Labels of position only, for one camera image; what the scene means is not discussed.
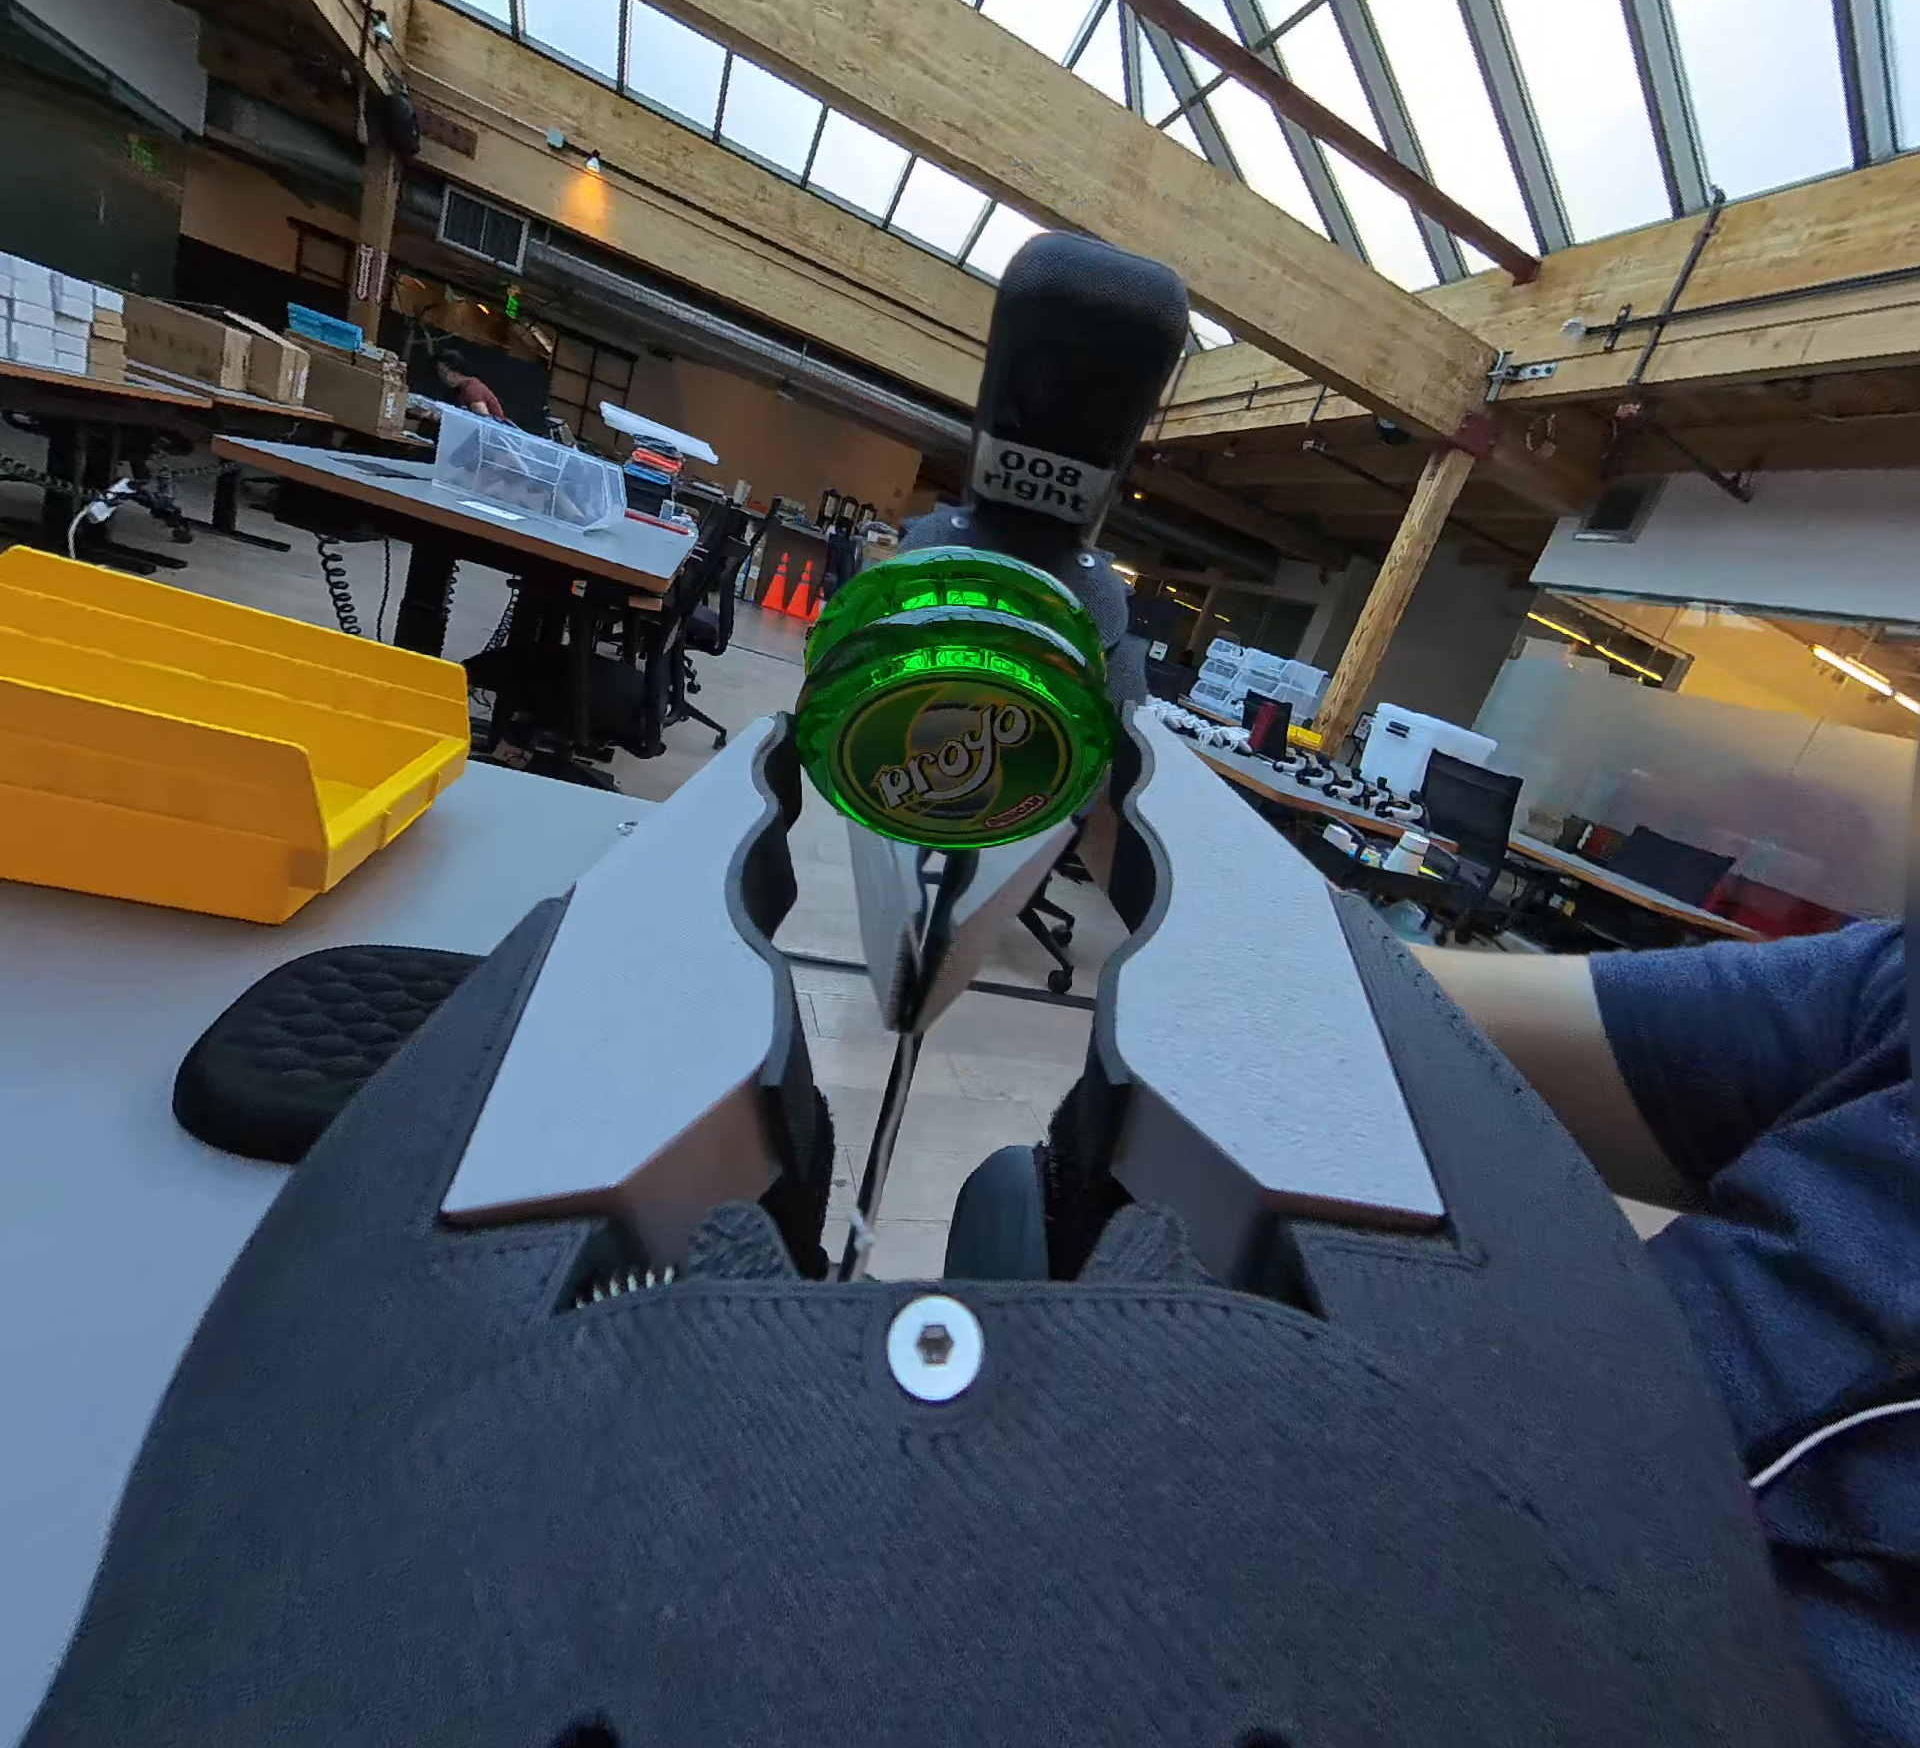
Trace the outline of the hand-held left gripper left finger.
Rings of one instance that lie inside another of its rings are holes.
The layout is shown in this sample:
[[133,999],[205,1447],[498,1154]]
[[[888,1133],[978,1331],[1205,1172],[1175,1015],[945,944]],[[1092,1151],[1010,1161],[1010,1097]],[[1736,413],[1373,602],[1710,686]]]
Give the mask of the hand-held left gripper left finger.
[[607,1216],[645,1266],[712,1209],[759,1205],[827,1268],[831,1113],[776,937],[798,901],[794,721],[773,712],[654,808],[564,901],[442,1216]]

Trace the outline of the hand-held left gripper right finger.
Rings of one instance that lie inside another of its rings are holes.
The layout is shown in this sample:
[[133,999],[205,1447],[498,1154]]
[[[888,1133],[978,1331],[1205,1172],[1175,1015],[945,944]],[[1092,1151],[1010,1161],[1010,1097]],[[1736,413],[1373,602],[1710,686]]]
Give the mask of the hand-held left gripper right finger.
[[1216,1281],[1260,1281],[1293,1222],[1445,1233],[1324,874],[1147,707],[1092,826],[1122,937],[1050,1126],[1052,1275],[1126,1205],[1171,1213]]

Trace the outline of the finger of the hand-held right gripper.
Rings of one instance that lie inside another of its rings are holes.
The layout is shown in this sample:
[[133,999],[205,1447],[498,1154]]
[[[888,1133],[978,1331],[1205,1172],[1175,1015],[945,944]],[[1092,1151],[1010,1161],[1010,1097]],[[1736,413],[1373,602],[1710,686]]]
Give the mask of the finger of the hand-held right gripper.
[[920,983],[920,1033],[963,997],[1069,846],[996,846],[948,856],[934,897]]
[[926,849],[849,824],[849,849],[867,971],[886,1030],[907,1033],[920,1015],[926,972]]

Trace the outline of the green transparent yoyo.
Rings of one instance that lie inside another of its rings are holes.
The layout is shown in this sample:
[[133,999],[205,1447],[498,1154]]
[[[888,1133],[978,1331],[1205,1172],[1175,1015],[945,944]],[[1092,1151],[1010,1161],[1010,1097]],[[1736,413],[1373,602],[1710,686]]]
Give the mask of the green transparent yoyo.
[[813,623],[798,753],[885,839],[955,853],[1036,838],[1092,799],[1117,733],[1092,611],[1011,556],[897,554]]

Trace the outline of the person's right forearm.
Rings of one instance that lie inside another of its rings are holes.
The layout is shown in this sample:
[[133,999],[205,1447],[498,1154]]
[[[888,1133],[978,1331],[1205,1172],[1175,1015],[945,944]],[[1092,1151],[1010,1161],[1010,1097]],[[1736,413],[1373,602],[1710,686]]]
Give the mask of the person's right forearm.
[[1627,1085],[1590,957],[1436,944],[1410,954],[1544,1099],[1617,1199],[1668,1216],[1700,1209],[1698,1189],[1668,1159]]

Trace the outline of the black office chair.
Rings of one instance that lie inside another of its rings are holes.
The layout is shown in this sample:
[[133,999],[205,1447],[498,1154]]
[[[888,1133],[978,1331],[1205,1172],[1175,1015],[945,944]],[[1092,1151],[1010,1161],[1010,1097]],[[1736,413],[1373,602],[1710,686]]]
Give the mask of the black office chair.
[[1511,911],[1507,853],[1523,776],[1504,776],[1478,762],[1434,752],[1421,790],[1423,831],[1452,844],[1452,871],[1433,897],[1429,918],[1440,944],[1494,937]]
[[591,578],[513,578],[500,629],[465,658],[468,691],[484,707],[470,756],[612,792],[615,756],[658,757],[671,727],[698,723],[724,750],[728,729],[689,700],[701,686],[693,660],[728,650],[737,580],[768,524],[739,503],[712,511],[662,597]]

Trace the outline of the white storage box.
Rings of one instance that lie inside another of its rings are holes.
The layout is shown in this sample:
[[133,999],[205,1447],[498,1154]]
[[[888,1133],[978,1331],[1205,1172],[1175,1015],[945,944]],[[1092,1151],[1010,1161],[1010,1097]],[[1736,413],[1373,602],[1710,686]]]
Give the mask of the white storage box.
[[1499,744],[1471,727],[1456,727],[1423,710],[1380,702],[1364,744],[1359,774],[1375,790],[1397,802],[1424,798],[1424,781],[1434,756],[1451,756],[1471,766],[1488,766]]

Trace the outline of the black padded wrist rest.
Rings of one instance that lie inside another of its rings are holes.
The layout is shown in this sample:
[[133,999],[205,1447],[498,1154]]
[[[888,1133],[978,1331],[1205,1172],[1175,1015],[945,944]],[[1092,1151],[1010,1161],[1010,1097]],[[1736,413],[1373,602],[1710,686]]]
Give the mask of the black padded wrist rest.
[[335,944],[276,967],[184,1055],[179,1129],[233,1158],[298,1164],[480,964],[449,949]]

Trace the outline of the long work table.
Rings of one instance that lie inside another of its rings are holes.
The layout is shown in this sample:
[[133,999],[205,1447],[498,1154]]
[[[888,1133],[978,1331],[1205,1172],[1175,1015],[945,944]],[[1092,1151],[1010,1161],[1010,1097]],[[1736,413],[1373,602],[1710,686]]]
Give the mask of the long work table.
[[[1337,769],[1308,747],[1281,757],[1253,750],[1246,729],[1166,702],[1147,705],[1216,776],[1248,795],[1308,849],[1339,889],[1376,902],[1402,901],[1429,918],[1452,871],[1452,844],[1423,831],[1421,799],[1397,802],[1360,776]],[[1625,863],[1605,863],[1521,834],[1507,853],[1515,898],[1502,929],[1529,944],[1759,944],[1761,931],[1717,913],[1709,897],[1725,871],[1700,849],[1645,827],[1628,835]]]

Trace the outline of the yellow plastic bin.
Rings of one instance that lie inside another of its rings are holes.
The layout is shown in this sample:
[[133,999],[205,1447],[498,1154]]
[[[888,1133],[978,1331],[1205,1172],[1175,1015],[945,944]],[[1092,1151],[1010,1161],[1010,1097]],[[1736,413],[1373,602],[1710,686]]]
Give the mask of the yellow plastic bin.
[[2,876],[282,924],[463,774],[468,675],[113,569],[2,556]]

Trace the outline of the grey desk with black legs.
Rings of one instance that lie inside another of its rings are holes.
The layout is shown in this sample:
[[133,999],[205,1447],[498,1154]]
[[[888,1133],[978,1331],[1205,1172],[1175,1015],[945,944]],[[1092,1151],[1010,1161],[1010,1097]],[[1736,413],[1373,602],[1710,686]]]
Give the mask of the grey desk with black legs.
[[484,565],[507,578],[591,578],[615,591],[662,597],[692,549],[693,536],[627,518],[580,533],[513,518],[440,488],[424,468],[312,445],[222,434],[222,465],[276,479],[276,515],[315,536],[368,532],[404,541],[409,565],[398,608],[398,647],[440,656],[446,648],[454,578]]

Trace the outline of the clear plastic container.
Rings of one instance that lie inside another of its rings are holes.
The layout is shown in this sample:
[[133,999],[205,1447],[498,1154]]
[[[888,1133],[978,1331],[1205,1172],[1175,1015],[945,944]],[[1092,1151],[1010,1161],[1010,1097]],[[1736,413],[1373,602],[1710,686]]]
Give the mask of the clear plastic container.
[[431,479],[465,501],[580,533],[627,519],[627,484],[611,459],[515,422],[438,405]]

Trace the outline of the cardboard box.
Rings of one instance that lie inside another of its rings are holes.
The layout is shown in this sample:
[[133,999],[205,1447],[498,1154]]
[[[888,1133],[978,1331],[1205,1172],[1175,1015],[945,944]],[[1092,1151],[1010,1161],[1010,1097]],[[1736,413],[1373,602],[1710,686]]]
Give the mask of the cardboard box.
[[409,384],[396,355],[380,348],[345,351],[327,343],[306,343],[303,348],[303,399],[315,416],[380,439],[405,434]]
[[124,296],[127,362],[282,407],[305,407],[309,353],[235,312],[208,314]]

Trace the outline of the stack of white boxes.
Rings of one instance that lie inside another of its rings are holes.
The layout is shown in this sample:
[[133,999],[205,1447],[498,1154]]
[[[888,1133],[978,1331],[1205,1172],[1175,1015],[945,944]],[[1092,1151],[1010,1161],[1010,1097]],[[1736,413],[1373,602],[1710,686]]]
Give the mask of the stack of white boxes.
[[94,379],[127,381],[127,297],[5,250],[2,361]]

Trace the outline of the wooden post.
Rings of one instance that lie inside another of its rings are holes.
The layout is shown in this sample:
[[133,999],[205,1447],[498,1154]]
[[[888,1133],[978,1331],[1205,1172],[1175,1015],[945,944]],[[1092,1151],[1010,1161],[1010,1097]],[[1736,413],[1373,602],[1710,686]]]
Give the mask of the wooden post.
[[1475,456],[1458,445],[1434,451],[1409,497],[1402,521],[1339,656],[1318,705],[1313,727],[1321,753],[1337,753],[1364,710],[1380,663],[1404,618],[1436,544],[1452,519],[1452,506],[1475,468]]

